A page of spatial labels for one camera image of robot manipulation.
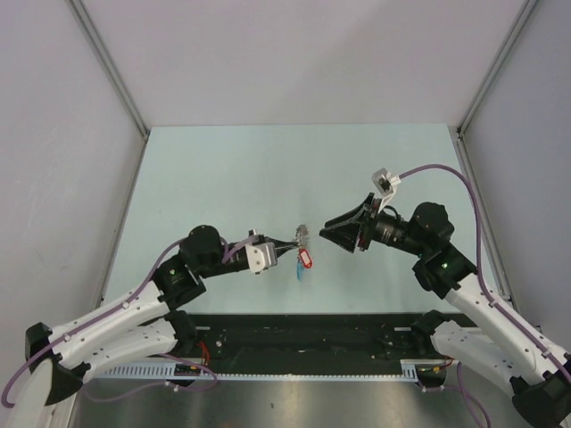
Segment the purple cable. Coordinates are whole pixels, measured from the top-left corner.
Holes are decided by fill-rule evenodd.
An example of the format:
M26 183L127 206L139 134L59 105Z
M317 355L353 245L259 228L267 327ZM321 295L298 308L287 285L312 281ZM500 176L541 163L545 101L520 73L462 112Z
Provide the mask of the purple cable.
M99 399L97 397L94 397L87 390L87 385L84 386L84 388L82 389L82 392L83 392L83 394L85 394L85 396L88 399L90 399L94 403L112 403L115 401L119 401L121 399L126 399L127 397L135 395L140 391L143 391L143 390L146 390L149 388L154 388L156 386L174 386L174 388L178 388L179 390L190 391L190 392L193 392L193 391L198 392L198 391L211 390L218 383L218 377L207 366L203 366L201 364L196 364L196 363L193 363L192 361L186 361L185 359L182 359L182 358L173 357L172 355L169 355L169 354L159 354L159 355L161 357L172 359L174 361L177 361L178 363L182 363L182 364L185 364L187 366L195 366L195 367L200 368L201 370L208 373L212 377L212 382L206 386L199 386L199 387L194 387L194 388L190 387L190 386L176 385L175 383L169 383L168 381L151 382L151 383L146 383L145 385L139 386L138 388L135 388L134 390L131 390L129 392L125 392L124 394L118 395L117 397L111 397L109 399Z
M423 165L422 167L417 167L411 169L410 171L406 171L399 175L399 178L403 180L406 177L412 176L420 171L425 171L427 169L443 169L444 171L448 171L458 177L464 186L468 190L470 195L470 201L472 201L472 206L474 207L474 214L476 216L476 270L477 270L477 278L478 283L480 284L480 289L484 294L485 298L488 302L493 303L494 298L490 294L488 287L485 286L484 281L484 274L482 272L482 217L480 215L480 210L478 209L477 201L476 201L476 194L474 193L474 189L468 182L468 180L460 174L456 169L447 167L446 165L441 165L438 163L432 163L428 165ZM513 324L517 329L527 337L541 352L542 354L546 355L547 358L553 363L553 365L565 376L569 384L571 385L571 374L565 369L565 367L559 363L559 361L555 358L553 354L549 351L549 349L539 340L537 339L532 332L530 332L523 324L521 324L515 317L513 317L505 308L501 305L493 305L505 318L509 320L511 324Z
M478 420L478 415L476 414L476 410L474 409L474 407L472 406L472 403L470 402L470 398L468 396L469 395L468 391L466 391L466 389L464 388L464 375L462 373L462 363L460 363L460 362L458 363L458 366L456 367L456 374L458 376L458 388L460 389L460 392L462 393L462 397L464 397L464 401L466 401L466 406L468 407L470 415L472 415L472 417L474 418L474 420L476 421L477 425L480 428L485 428L480 423L480 421ZM488 423L488 427L489 427L491 424L490 424L488 417L486 417L485 420Z
M224 245L224 254L222 255L222 259L225 259L228 255L228 241L222 237L220 237L220 242Z
M154 262L153 267L151 268L151 270L149 271L148 275L146 276L145 280L135 289L135 291L129 296L127 297L127 299L125 300L127 303L130 303L131 301L133 301L146 287L147 283L149 281L151 281L151 277L154 274L154 271L157 269L157 267L161 264L162 260L164 259L164 257L169 253L169 251L171 251L173 248L175 248L177 245L179 245L182 241L184 241L184 239L179 239L177 241L175 241L174 243L172 243L171 245L169 245L159 256L159 258ZM29 367L34 364L36 361L38 361L40 358L42 358L49 350L51 350L53 347L59 345L60 343L62 343L64 341L64 337L66 335L72 336L74 334L79 333L82 330L85 330L86 328L88 328L89 326L98 323L99 321L101 321L104 318L107 318L109 315L114 314L115 312L117 312L118 310L123 309L123 303L120 303L119 305L117 305L114 308L111 308L109 310L106 310L104 313L98 315L97 317L87 321L85 324L82 325L78 325L77 327L74 327L73 329L69 330L66 334L62 335L61 337L58 337L57 339L55 339L53 342L51 342L49 345L46 345L43 349L41 349L38 353L34 354L34 356L32 356L28 361L26 361L17 371L16 373L10 378L10 380L8 381L8 383L5 385L4 390L2 391L2 406L6 407L6 408L13 408L15 403L11 403L10 401L8 401L8 394L10 393L10 389L14 386L14 384L16 383L16 381L20 378L20 376L23 375L23 373L29 369Z
M226 252L225 256L222 258L222 263L227 263L230 259L232 259L232 256L234 256L234 254L236 254L237 252L242 250L247 244L253 243L257 239L258 239L258 235L248 236L243 241L240 241L239 243L234 245L234 247L232 247L232 250Z
M468 399L472 403L474 403L480 409L480 412L482 412L482 415L484 415L486 426L483 426L480 423L479 419L477 418L477 415L472 414L472 417L474 417L474 420L477 423L477 425L480 428L492 428L492 420L490 419L490 415L488 414L488 412L486 412L484 405L476 397L474 397L472 394L470 394L469 392L463 391L461 388L459 388L457 386L444 386L442 388L440 388L440 387L427 388L422 383L418 383L418 386L420 386L422 388L423 392L454 391L454 392L460 392L460 393L462 393L462 395L466 394L465 399Z

